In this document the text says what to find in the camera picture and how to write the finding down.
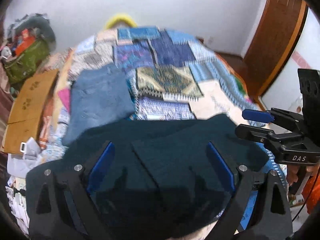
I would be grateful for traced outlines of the wooden door frame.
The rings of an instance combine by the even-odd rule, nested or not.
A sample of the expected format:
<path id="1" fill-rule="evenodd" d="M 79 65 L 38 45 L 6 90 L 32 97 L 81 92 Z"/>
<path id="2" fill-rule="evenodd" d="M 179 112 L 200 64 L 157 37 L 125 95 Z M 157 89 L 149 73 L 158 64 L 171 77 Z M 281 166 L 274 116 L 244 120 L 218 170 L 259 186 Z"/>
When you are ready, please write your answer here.
<path id="1" fill-rule="evenodd" d="M 259 25 L 244 57 L 249 96 L 258 101 L 293 52 L 308 6 L 304 0 L 267 0 Z"/>

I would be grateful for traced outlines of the green fabric storage bag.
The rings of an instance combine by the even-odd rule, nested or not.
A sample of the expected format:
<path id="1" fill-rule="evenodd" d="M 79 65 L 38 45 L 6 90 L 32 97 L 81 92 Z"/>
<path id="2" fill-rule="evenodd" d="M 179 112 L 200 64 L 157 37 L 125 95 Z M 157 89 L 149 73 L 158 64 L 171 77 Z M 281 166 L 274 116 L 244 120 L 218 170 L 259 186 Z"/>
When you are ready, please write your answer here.
<path id="1" fill-rule="evenodd" d="M 38 39 L 19 56 L 6 61 L 3 67 L 9 83 L 13 85 L 32 76 L 49 55 L 48 44 L 44 40 Z"/>

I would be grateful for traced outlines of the orange box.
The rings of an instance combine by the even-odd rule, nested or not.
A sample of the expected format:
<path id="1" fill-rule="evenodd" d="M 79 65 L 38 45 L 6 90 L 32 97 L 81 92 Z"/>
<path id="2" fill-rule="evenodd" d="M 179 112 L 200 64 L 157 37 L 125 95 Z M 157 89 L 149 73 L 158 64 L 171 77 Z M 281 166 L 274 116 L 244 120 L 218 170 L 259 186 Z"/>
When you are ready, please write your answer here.
<path id="1" fill-rule="evenodd" d="M 22 54 L 26 49 L 28 49 L 34 42 L 36 38 L 34 36 L 29 36 L 25 40 L 22 41 L 20 45 L 16 47 L 15 53 L 16 56 Z"/>

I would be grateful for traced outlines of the blue patchwork quilt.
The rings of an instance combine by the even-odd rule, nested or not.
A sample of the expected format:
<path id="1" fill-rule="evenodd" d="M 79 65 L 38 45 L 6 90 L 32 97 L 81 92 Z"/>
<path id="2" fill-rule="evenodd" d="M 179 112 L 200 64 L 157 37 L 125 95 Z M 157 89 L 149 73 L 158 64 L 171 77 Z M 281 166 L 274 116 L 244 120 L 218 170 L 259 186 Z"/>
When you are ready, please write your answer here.
<path id="1" fill-rule="evenodd" d="M 217 55 L 195 37 L 157 27 L 103 31 L 81 42 L 70 58 L 59 62 L 57 92 L 67 92 L 67 96 L 55 97 L 53 132 L 45 151 L 48 161 L 61 159 L 69 147 L 62 139 L 70 120 L 73 83 L 83 70 L 111 63 L 125 72 L 135 107 L 134 113 L 122 120 L 208 120 L 224 114 L 236 126 L 244 121 L 244 109 L 255 109 Z M 272 153 L 256 144 L 268 156 L 260 171 L 275 169 L 285 180 Z"/>

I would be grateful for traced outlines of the dark teal pants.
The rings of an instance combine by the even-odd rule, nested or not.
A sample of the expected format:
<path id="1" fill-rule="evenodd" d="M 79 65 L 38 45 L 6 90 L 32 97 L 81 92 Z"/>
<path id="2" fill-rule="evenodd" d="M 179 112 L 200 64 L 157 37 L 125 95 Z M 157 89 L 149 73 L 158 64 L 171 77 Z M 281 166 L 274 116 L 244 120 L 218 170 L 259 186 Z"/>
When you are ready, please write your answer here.
<path id="1" fill-rule="evenodd" d="M 106 141 L 114 144 L 114 160 L 90 197 L 112 239 L 182 237 L 217 220 L 231 194 L 207 158 L 210 142 L 224 159 L 254 172 L 268 161 L 256 143 L 235 135 L 235 124 L 224 114 L 208 120 L 121 120 L 92 128 L 61 159 L 27 174 L 31 239 L 89 239 L 70 192 L 55 188 L 55 174 L 85 163 Z"/>

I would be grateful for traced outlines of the grey plush toy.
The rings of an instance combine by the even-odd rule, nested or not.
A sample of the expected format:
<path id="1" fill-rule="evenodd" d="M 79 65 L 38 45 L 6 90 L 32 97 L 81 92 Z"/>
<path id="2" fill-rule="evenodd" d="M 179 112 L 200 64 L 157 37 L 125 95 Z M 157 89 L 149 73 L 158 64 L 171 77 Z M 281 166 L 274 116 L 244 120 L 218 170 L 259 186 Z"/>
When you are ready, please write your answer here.
<path id="1" fill-rule="evenodd" d="M 55 42 L 55 34 L 47 14 L 29 15 L 26 21 L 28 29 L 37 29 L 47 42 Z"/>

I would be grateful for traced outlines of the wooden lap desk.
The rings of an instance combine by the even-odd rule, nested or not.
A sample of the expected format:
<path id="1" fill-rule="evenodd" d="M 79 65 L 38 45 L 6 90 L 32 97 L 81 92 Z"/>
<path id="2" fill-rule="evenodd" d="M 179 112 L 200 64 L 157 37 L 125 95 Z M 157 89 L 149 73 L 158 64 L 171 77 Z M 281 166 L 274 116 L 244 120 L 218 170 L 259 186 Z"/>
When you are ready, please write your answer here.
<path id="1" fill-rule="evenodd" d="M 9 115 L 2 144 L 4 153 L 21 154 L 21 143 L 38 139 L 43 109 L 58 72 L 50 70 L 25 81 Z"/>

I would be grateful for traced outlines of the white digital clock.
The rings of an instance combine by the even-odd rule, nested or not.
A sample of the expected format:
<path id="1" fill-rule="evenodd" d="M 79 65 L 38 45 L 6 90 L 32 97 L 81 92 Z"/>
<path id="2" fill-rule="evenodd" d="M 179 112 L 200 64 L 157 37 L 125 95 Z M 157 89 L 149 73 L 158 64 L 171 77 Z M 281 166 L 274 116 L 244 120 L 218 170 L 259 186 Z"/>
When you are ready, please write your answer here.
<path id="1" fill-rule="evenodd" d="M 26 150 L 27 150 L 27 143 L 26 142 L 21 142 L 21 144 L 20 144 L 20 152 L 25 154 Z"/>

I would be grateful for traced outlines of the yellow plush pillow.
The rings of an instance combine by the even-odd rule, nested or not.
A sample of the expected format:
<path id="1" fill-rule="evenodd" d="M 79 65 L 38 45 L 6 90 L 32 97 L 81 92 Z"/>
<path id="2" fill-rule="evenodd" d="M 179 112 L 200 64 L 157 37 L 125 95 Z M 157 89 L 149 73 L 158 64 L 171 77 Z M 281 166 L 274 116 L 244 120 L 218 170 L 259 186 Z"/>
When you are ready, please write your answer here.
<path id="1" fill-rule="evenodd" d="M 106 23 L 104 24 L 103 30 L 112 29 L 119 24 L 125 24 L 131 28 L 138 26 L 138 24 L 133 20 L 133 18 L 130 15 L 115 14 L 114 16 L 112 16 L 106 21 Z"/>

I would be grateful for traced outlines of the folded blue jeans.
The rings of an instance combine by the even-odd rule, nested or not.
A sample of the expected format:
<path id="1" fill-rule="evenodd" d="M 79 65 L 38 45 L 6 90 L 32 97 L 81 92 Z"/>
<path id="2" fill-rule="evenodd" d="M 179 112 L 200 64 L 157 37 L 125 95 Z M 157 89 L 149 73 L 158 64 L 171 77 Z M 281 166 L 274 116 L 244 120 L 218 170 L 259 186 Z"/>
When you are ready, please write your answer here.
<path id="1" fill-rule="evenodd" d="M 127 118 L 135 111 L 126 75 L 115 64 L 83 70 L 71 88 L 71 113 L 62 144 L 69 146 L 82 133 Z"/>

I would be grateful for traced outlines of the white grey cloth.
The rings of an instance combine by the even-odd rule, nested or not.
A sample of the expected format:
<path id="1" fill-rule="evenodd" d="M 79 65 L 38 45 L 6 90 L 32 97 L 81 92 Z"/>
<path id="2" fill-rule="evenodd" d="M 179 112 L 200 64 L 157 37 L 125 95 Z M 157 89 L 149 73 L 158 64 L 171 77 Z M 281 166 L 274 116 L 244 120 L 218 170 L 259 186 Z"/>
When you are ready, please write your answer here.
<path id="1" fill-rule="evenodd" d="M 28 139 L 25 154 L 8 154 L 7 171 L 16 178 L 25 178 L 27 173 L 40 164 L 41 148 L 33 137 Z"/>

